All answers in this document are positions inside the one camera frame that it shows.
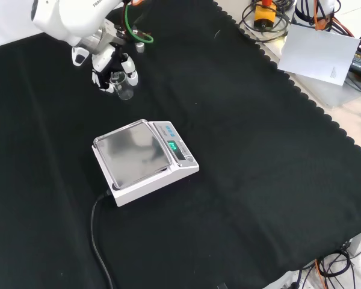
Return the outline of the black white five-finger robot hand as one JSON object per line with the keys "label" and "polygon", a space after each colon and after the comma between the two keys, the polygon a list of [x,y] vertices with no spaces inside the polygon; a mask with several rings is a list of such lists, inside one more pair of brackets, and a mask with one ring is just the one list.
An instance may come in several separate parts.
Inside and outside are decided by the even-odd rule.
{"label": "black white five-finger robot hand", "polygon": [[81,66],[91,56],[92,83],[107,94],[129,100],[134,96],[134,87],[138,84],[138,72],[133,59],[120,48],[106,45],[97,55],[90,54],[84,48],[72,48],[72,62]]}

